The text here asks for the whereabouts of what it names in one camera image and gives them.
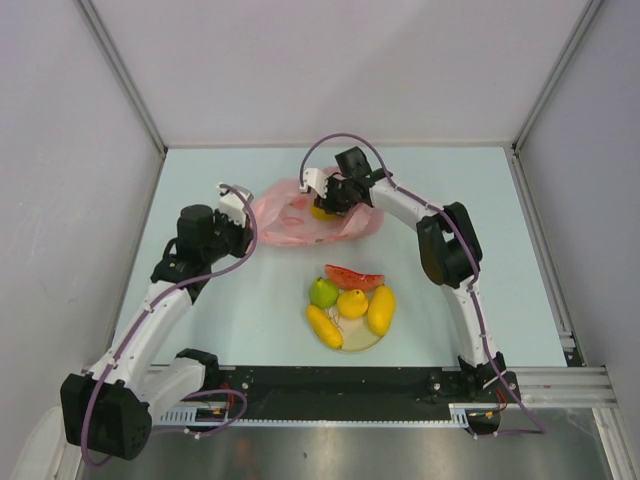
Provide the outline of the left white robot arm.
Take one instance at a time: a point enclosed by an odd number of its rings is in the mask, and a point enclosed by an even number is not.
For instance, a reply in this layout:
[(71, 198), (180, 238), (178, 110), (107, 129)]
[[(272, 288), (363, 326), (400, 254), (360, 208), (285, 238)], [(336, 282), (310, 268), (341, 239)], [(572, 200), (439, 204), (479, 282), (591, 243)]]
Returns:
[(182, 400), (235, 397), (247, 411), (246, 395), (222, 386), (213, 354), (185, 349), (154, 379), (146, 375), (174, 326), (216, 277), (212, 265), (232, 256), (236, 263), (221, 272), (239, 268), (253, 254), (256, 234), (245, 199), (224, 200), (217, 209), (196, 204), (181, 210), (177, 234), (167, 242), (124, 334), (86, 373), (68, 375), (61, 386), (66, 439), (80, 448), (87, 466), (136, 458), (154, 423)]

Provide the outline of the red watermelon slice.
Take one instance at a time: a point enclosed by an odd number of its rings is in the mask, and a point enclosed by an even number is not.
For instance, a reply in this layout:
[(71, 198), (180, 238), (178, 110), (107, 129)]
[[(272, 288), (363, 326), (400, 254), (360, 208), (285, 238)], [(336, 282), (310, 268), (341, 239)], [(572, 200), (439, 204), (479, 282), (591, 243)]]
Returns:
[(385, 276), (382, 274), (360, 273), (331, 264), (325, 265), (325, 274), (329, 281), (345, 291), (362, 290), (370, 292), (385, 283)]

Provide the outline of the yellow fake mango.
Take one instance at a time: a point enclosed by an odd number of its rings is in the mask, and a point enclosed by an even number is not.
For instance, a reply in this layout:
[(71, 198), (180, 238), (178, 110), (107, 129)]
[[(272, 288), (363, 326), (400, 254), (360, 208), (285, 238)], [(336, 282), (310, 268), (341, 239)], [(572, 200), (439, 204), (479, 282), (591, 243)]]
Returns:
[(396, 300), (392, 289), (387, 285), (377, 287), (367, 311), (369, 329), (377, 336), (385, 336), (391, 326), (395, 309)]

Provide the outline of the yellow fake fruit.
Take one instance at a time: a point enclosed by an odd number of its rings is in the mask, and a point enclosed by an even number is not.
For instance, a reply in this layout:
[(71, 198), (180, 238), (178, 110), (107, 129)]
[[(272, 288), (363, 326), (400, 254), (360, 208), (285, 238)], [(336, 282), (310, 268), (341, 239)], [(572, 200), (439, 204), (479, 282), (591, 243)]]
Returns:
[(306, 317), (315, 335), (324, 345), (335, 350), (342, 348), (342, 334), (323, 309), (310, 304), (306, 308)]

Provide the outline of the round cream plate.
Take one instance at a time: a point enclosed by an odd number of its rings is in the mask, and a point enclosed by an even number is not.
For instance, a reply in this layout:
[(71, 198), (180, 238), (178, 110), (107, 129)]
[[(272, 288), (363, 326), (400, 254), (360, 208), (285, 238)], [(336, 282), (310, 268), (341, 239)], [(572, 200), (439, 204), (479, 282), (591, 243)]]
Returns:
[(314, 331), (310, 327), (316, 338), (325, 347), (338, 352), (360, 353), (373, 348), (382, 340), (382, 336), (377, 336), (369, 329), (365, 316), (359, 317), (357, 319), (344, 318), (338, 313), (336, 305), (330, 307), (329, 309), (323, 310), (328, 314), (332, 322), (338, 327), (344, 340), (341, 349), (331, 349), (324, 345), (317, 338)]

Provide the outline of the green fake pear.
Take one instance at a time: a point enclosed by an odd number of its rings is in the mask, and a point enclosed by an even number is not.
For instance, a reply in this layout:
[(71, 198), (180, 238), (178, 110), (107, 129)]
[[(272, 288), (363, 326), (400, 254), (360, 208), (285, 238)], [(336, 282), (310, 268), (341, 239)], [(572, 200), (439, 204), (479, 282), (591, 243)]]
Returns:
[(309, 288), (309, 299), (313, 305), (328, 309), (336, 304), (340, 295), (339, 288), (330, 280), (318, 277)]

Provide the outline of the pink plastic bag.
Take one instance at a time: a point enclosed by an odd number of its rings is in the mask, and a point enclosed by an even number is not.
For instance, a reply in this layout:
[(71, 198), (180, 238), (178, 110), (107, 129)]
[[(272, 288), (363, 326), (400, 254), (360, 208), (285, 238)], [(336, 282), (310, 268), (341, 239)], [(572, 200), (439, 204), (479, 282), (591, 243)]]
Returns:
[(278, 247), (312, 246), (353, 241), (379, 231), (384, 222), (380, 209), (358, 205), (333, 221), (312, 217), (314, 194), (303, 194), (298, 180), (284, 178), (252, 203), (259, 241)]

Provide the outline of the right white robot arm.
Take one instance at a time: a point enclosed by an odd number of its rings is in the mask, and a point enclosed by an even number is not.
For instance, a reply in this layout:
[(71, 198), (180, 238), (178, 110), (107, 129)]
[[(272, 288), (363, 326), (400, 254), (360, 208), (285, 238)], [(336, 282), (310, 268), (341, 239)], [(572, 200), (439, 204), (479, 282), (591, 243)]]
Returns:
[(316, 193), (315, 205), (327, 213), (346, 214), (367, 205), (416, 232), (421, 267), (446, 296), (461, 348), (455, 379), (435, 378), (430, 390), (436, 398), (486, 400), (500, 385), (506, 367), (484, 319), (479, 293), (483, 252), (466, 207), (459, 202), (439, 205), (422, 199), (396, 183), (386, 167), (373, 169), (359, 147), (335, 159), (337, 174), (302, 170), (301, 189)]

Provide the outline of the yellow fake lemon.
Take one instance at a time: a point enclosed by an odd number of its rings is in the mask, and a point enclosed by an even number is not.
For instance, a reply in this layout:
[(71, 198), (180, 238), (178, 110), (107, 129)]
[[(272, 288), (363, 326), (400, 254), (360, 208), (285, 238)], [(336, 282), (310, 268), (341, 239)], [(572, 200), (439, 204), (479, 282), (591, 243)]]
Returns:
[(369, 308), (369, 299), (366, 293), (360, 289), (344, 291), (337, 299), (338, 313), (347, 319), (362, 317)]

